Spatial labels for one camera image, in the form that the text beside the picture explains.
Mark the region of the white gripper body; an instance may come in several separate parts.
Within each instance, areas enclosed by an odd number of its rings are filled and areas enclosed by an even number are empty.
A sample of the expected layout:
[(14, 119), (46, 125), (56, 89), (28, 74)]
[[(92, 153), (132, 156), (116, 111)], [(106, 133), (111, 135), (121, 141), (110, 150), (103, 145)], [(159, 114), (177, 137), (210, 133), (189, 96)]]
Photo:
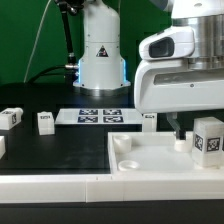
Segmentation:
[(142, 114), (224, 109), (224, 69), (189, 70), (183, 59), (142, 60), (134, 104)]

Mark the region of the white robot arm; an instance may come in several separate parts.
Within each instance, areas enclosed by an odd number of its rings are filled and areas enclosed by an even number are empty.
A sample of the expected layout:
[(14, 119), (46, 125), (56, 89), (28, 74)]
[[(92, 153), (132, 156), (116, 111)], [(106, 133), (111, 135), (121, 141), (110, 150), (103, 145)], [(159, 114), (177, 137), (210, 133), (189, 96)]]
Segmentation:
[(172, 25), (139, 45), (134, 81), (142, 130), (157, 129), (164, 113), (179, 139), (177, 114), (224, 108), (224, 0), (149, 0)]

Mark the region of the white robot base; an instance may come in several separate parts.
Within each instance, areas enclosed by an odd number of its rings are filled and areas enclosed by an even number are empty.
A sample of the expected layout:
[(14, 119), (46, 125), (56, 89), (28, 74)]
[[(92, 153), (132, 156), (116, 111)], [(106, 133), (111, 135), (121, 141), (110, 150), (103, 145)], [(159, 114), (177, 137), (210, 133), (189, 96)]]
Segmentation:
[(79, 59), (73, 86), (92, 96), (111, 96), (125, 91), (126, 61), (120, 54), (120, 17), (103, 0), (84, 1), (84, 54)]

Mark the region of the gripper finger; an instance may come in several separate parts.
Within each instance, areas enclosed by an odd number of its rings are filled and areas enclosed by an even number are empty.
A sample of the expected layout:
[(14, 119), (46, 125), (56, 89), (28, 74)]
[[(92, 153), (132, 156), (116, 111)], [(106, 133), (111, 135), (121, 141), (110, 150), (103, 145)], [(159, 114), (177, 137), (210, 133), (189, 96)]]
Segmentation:
[(173, 128), (175, 132), (175, 136), (177, 140), (185, 140), (186, 132), (181, 128), (180, 124), (177, 121), (177, 113), (170, 112), (166, 114), (166, 118), (170, 126)]

